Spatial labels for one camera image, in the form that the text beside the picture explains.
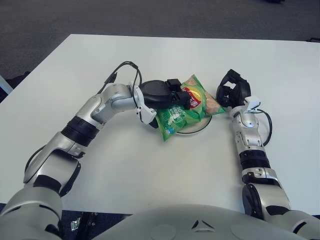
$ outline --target table surface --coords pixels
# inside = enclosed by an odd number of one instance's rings
[[[318,43],[70,35],[0,104],[0,202],[23,187],[30,155],[62,130],[123,61],[144,81],[196,74],[213,95],[229,69],[248,80],[273,134],[271,167],[293,209],[320,213],[320,45]],[[135,71],[124,67],[117,82]],[[261,119],[261,135],[268,122]],[[127,213],[171,204],[204,204],[244,212],[240,160],[228,114],[195,135],[163,142],[134,111],[110,120],[80,160],[66,210]]]

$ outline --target red label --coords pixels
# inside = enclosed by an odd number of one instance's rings
[[[193,87],[184,87],[182,89],[183,91],[188,92],[188,94],[190,95],[191,99],[190,99],[190,108],[194,109],[197,106],[200,105],[201,103],[201,95],[199,94],[199,92],[193,88]]]

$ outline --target snack bag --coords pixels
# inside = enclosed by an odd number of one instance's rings
[[[225,112],[225,109],[206,92],[195,75],[182,83],[181,90],[187,91],[191,96],[190,109],[174,105],[168,109],[156,111],[155,118],[164,141],[182,128],[200,122],[204,116]]]

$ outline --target black cable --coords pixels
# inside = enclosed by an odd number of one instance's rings
[[[29,160],[26,162],[25,168],[24,168],[24,172],[27,171],[27,168],[29,167],[29,164],[31,162],[31,160],[35,157],[35,155],[37,155],[42,149],[44,149],[46,145],[40,147],[37,151],[34,152],[34,154],[31,155],[31,157],[29,158]]]
[[[269,115],[266,111],[263,111],[263,110],[261,110],[261,109],[257,109],[257,110],[260,111],[260,112],[254,112],[254,113],[255,113],[255,114],[262,114],[262,113],[264,113],[265,116],[266,116],[266,118],[268,119],[268,122],[269,122],[269,134],[268,134],[268,137],[266,138],[266,140],[265,140],[264,143],[263,143],[263,146],[265,147],[265,146],[269,143],[269,141],[270,141],[270,139],[271,139],[272,130],[273,130],[272,121],[271,121],[270,115]]]
[[[106,85],[108,83],[113,83],[116,80],[117,77],[117,71],[125,66],[125,65],[130,65],[131,67],[133,67],[134,69],[138,70],[138,66],[135,65],[132,61],[124,61],[123,63],[121,63],[119,66],[116,67],[115,70],[113,70],[113,72],[108,76],[108,78],[104,81],[104,84],[102,86],[102,88],[97,92],[97,94],[100,94],[103,92],[103,90],[105,89]]]
[[[136,85],[136,81],[137,81],[138,75],[139,75],[139,86],[140,86],[142,84],[142,76],[141,76],[140,70],[137,68],[136,69],[135,78],[134,78],[134,81],[133,81],[133,85],[132,85],[132,93],[131,93],[136,108],[138,108],[138,104],[137,104],[136,99],[135,99],[135,91],[134,91],[134,89],[135,89],[135,85]]]

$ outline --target robotic arm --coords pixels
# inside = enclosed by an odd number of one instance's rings
[[[134,82],[129,85],[113,83],[116,71],[124,65],[137,70]],[[177,79],[145,82],[142,92],[135,85],[138,74],[141,76],[133,62],[122,63],[66,127],[31,156],[25,168],[24,188],[11,198],[0,214],[1,239],[60,239],[61,197],[69,192],[80,172],[78,159],[85,155],[87,146],[104,125],[115,114],[133,109],[143,123],[150,124],[157,113],[145,104],[144,95],[148,96],[150,106],[160,102],[158,108],[190,102],[189,94],[181,92]]]
[[[235,87],[226,86],[227,82]],[[232,107],[232,128],[245,184],[242,190],[245,213],[306,239],[320,239],[320,221],[305,212],[291,210],[276,171],[270,167],[265,145],[271,137],[272,123],[270,116],[258,109],[261,102],[251,96],[250,85],[231,69],[222,79],[216,96],[223,107]],[[264,143],[258,132],[257,113],[265,113],[269,120],[270,133]]]

